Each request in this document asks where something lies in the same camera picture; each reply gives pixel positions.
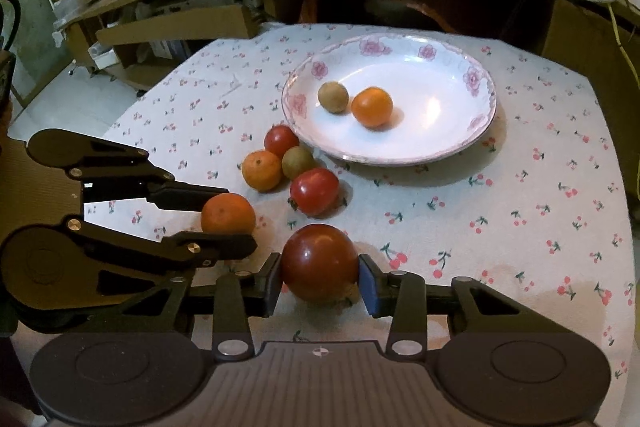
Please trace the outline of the large dark red tomato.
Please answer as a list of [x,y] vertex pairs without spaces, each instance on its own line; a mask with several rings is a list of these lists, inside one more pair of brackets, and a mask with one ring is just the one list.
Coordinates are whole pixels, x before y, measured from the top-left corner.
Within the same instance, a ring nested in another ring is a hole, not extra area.
[[346,299],[358,281],[358,254],[349,237],[331,225],[306,225],[285,243],[283,282],[298,299],[328,305]]

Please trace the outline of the small orange mandarin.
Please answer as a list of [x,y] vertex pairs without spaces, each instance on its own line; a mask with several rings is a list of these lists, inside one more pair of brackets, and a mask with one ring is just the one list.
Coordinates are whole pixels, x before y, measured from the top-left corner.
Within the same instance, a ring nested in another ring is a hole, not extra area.
[[281,182],[281,159],[269,150],[256,150],[244,158],[241,173],[250,188],[260,193],[269,192]]

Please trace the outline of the brown kiwi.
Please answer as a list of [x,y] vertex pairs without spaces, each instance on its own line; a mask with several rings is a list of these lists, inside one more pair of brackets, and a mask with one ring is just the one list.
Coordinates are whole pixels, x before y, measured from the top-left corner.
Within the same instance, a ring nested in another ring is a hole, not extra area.
[[287,150],[281,160],[285,178],[293,181],[302,173],[316,167],[314,156],[305,147],[297,145]]

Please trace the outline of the small red tomato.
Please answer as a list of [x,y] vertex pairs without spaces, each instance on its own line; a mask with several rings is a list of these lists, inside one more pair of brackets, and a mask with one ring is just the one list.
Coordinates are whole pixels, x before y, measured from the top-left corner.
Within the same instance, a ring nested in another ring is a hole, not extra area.
[[296,146],[299,146],[299,139],[285,124],[273,126],[265,135],[264,149],[279,158]]

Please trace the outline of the lone orange mandarin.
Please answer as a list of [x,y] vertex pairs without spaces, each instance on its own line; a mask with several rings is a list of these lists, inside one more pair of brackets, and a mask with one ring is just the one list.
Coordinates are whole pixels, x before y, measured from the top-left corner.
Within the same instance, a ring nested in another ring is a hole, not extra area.
[[390,95],[378,87],[364,89],[352,100],[352,115],[369,129],[385,126],[392,117],[393,109]]

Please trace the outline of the green kiwi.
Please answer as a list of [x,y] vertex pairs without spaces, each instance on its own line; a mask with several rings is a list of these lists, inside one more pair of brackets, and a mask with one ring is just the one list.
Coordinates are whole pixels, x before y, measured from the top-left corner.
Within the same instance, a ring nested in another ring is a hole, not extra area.
[[318,102],[329,113],[341,114],[348,106],[349,93],[339,82],[325,82],[318,90]]

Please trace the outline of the cherry print tablecloth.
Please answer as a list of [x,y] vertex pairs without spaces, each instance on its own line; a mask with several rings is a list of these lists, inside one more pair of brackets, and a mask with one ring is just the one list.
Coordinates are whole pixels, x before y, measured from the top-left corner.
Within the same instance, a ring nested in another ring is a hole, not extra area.
[[[107,131],[177,179],[227,187],[257,212],[259,254],[282,248],[307,218],[288,191],[259,194],[244,157],[283,121],[291,70],[352,37],[361,58],[386,58],[367,26],[276,25],[218,40],[180,65]],[[597,97],[576,72],[499,41],[453,36],[494,78],[498,113],[482,141],[437,164],[368,168],[329,160],[346,188],[330,218],[360,251],[428,283],[467,275],[598,345],[622,399],[634,350],[634,248],[613,141]]]

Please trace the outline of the white floral ceramic plate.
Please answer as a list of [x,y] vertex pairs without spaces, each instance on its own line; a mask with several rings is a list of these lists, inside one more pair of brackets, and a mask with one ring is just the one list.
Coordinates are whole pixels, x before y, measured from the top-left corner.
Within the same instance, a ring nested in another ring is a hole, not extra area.
[[486,68],[451,43],[373,34],[311,54],[286,80],[281,106],[299,140],[326,155],[405,167],[478,141],[497,95]]

